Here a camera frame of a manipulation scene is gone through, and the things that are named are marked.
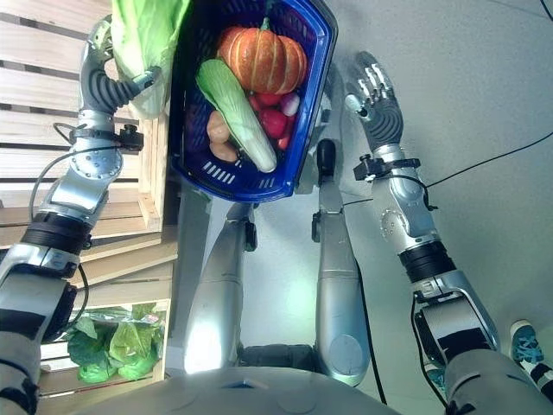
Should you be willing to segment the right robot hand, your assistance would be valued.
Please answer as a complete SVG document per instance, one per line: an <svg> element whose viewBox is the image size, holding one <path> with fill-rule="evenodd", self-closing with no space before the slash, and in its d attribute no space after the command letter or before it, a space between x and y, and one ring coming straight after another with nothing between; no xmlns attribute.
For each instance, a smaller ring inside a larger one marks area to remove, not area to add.
<svg viewBox="0 0 553 415"><path fill-rule="evenodd" d="M346 108L356 114L371 152L400 144L403 114L390 77L376 57L357 52L347 68Z"/></svg>

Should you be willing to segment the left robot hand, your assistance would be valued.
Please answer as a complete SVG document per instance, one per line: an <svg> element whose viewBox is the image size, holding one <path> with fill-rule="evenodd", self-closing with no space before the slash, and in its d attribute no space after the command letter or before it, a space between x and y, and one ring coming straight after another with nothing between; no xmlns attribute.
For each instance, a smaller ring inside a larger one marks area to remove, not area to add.
<svg viewBox="0 0 553 415"><path fill-rule="evenodd" d="M86 40L79 74L81 111L113 116L161 77L162 70L153 66L130 80L114 80L105 71L105 63L113 59L111 15L107 15L94 25Z"/></svg>

